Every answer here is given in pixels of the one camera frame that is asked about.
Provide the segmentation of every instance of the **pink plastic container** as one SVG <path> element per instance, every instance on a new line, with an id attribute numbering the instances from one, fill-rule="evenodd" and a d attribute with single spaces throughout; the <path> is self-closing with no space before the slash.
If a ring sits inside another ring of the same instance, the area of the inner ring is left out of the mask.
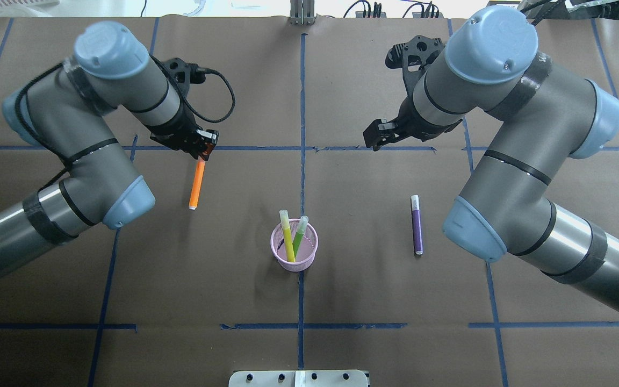
<path id="1" fill-rule="evenodd" d="M 300 223 L 299 219 L 290 219 L 290 233 L 295 238 L 295 231 L 298 229 Z M 289 271 L 302 271 L 310 267 L 310 264 L 314 262 L 314 254 L 316 254 L 316 248 L 319 246 L 319 238 L 317 237 L 314 227 L 307 223 L 307 230 L 303 242 L 300 243 L 300 248 L 295 256 L 295 262 L 288 262 L 285 260 L 285 246 L 283 242 L 283 231 L 280 229 L 280 223 L 273 229 L 271 233 L 271 252 L 276 260 L 283 267 L 283 269 Z"/>

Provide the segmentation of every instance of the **light blue plastic cap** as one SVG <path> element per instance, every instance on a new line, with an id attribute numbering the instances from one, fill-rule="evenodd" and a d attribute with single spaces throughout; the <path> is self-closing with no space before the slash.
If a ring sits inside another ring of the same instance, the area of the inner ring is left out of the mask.
<path id="1" fill-rule="evenodd" d="M 149 190 L 145 178 L 138 178 L 121 194 L 106 213 L 102 223 L 111 230 L 121 228 L 139 218 L 154 206 L 154 195 Z"/>
<path id="2" fill-rule="evenodd" d="M 32 136 L 27 132 L 27 130 L 25 130 L 25 128 L 20 124 L 18 117 L 16 117 L 16 98 L 18 98 L 21 90 L 22 88 L 14 91 L 4 100 L 4 102 L 2 103 L 2 113 L 4 115 L 4 119 L 9 124 L 11 129 L 18 133 L 18 135 L 21 139 L 23 139 L 24 142 L 39 147 L 41 146 L 40 143 L 32 138 Z M 30 113 L 27 110 L 27 96 L 23 96 L 23 99 L 20 100 L 20 113 L 22 113 L 23 119 L 25 120 L 25 122 L 27 122 L 28 125 L 30 125 L 32 130 L 35 130 L 35 127 L 32 126 Z"/>
<path id="3" fill-rule="evenodd" d="M 75 56 L 81 67 L 103 79 L 124 79 L 147 66 L 149 53 L 123 24 L 106 20 L 90 25 L 76 39 Z"/>
<path id="4" fill-rule="evenodd" d="M 457 30 L 445 45 L 445 62 L 462 79 L 481 85 L 524 73 L 538 51 L 538 36 L 524 14 L 492 5 Z"/>
<path id="5" fill-rule="evenodd" d="M 619 100 L 599 88 L 591 79 L 596 91 L 596 113 L 592 128 L 582 145 L 570 154 L 573 159 L 586 159 L 603 149 L 603 145 L 615 137 L 619 130 Z"/>
<path id="6" fill-rule="evenodd" d="M 482 260 L 496 262 L 508 252 L 496 230 L 468 201 L 458 196 L 443 223 L 443 233 Z"/>

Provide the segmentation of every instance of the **robotic arm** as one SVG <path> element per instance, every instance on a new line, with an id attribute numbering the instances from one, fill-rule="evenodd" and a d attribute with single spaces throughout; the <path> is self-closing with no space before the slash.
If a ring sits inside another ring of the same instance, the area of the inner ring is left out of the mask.
<path id="1" fill-rule="evenodd" d="M 3 103 L 9 125 L 54 152 L 64 170 L 0 213 L 0 277 L 99 222 L 116 230 L 152 208 L 145 179 L 102 119 L 118 105 L 153 140 L 207 160 L 219 133 L 197 125 L 184 95 L 208 73 L 219 74 L 180 59 L 162 64 L 126 27 L 102 21 L 78 37 L 73 56 L 9 96 Z M 64 172 L 69 177 L 55 183 Z"/>
<path id="2" fill-rule="evenodd" d="M 419 71 L 408 66 L 420 65 Z M 398 117 L 364 131 L 389 142 L 449 132 L 473 108 L 503 125 L 455 198 L 443 231 L 488 262 L 509 252 L 619 311 L 619 240 L 543 197 L 567 157 L 598 152 L 619 130 L 619 101 L 538 51 L 536 30 L 512 8 L 484 8 L 450 37 L 394 46 L 407 98 Z"/>

